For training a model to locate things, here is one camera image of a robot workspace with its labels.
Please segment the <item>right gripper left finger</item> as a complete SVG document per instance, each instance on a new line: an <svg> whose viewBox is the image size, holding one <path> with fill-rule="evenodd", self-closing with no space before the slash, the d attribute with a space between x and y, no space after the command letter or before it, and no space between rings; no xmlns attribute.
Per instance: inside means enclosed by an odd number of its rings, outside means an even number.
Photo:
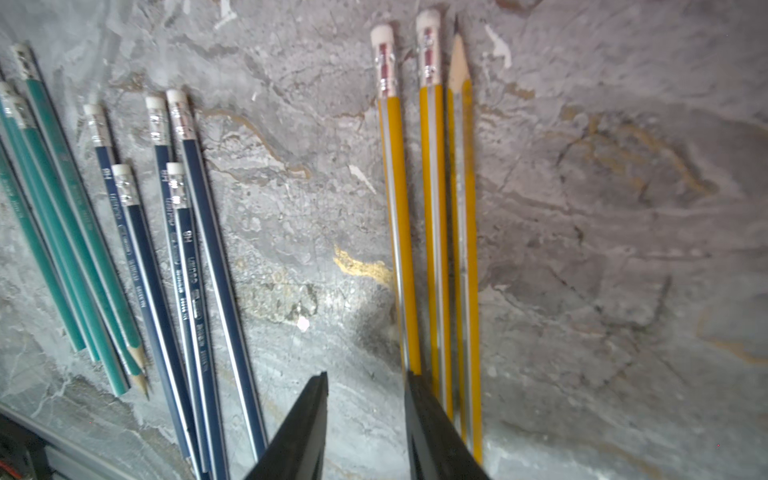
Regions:
<svg viewBox="0 0 768 480"><path fill-rule="evenodd" d="M327 373L311 377L265 454L245 479L321 479L327 432L327 397Z"/></svg>

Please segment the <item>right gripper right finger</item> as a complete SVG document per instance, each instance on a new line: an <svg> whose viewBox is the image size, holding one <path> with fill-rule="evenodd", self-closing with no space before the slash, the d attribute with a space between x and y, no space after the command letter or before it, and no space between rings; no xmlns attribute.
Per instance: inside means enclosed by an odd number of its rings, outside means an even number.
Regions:
<svg viewBox="0 0 768 480"><path fill-rule="evenodd" d="M412 371L407 373L404 404L412 479L489 479L423 377Z"/></svg>

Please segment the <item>yellow pencil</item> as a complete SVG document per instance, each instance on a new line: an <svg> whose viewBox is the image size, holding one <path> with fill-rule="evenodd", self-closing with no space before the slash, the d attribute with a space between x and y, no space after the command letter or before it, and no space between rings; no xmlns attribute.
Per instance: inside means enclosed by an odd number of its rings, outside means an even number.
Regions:
<svg viewBox="0 0 768 480"><path fill-rule="evenodd" d="M475 461L482 464L481 336L472 81L458 20L454 21L447 108L461 436Z"/></svg>
<svg viewBox="0 0 768 480"><path fill-rule="evenodd" d="M432 388L444 412L453 420L440 12L436 9L421 11L416 18L416 34Z"/></svg>
<svg viewBox="0 0 768 480"><path fill-rule="evenodd" d="M370 38L376 68L377 107L402 366L406 374L419 375L422 373L422 362L394 30L389 24L378 24L371 30Z"/></svg>

